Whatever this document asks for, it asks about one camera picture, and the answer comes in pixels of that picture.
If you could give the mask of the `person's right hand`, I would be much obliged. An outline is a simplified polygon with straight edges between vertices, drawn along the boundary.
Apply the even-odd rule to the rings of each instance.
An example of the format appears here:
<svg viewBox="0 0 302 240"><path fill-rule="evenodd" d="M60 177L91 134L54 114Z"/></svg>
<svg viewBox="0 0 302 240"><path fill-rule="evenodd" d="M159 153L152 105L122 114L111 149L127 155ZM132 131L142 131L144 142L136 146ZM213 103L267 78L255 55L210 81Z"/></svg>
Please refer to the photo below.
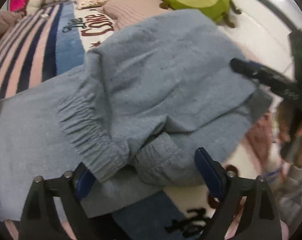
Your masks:
<svg viewBox="0 0 302 240"><path fill-rule="evenodd" d="M289 135L291 120L294 114L294 107L285 101L282 101L277 110L277 122L279 129L279 140L282 143L290 142L291 137ZM295 133L296 139L299 139L299 147L295 153L294 165L298 168L302 168L302 121L298 126L297 132Z"/></svg>

